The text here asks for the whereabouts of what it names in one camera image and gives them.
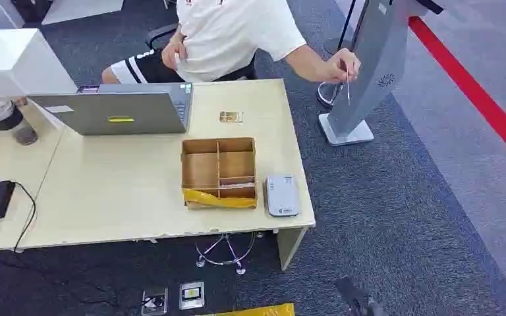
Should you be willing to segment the person's left hand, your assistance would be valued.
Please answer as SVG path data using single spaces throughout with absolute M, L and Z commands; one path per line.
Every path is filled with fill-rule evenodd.
M 361 62 L 348 49 L 341 49 L 324 63 L 321 81 L 324 82 L 352 82 L 358 77 Z

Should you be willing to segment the person's right hand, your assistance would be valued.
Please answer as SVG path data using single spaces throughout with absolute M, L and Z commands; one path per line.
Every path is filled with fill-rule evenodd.
M 164 65 L 172 70 L 177 70 L 178 60 L 185 60 L 187 58 L 187 52 L 183 41 L 184 38 L 173 36 L 161 52 Z

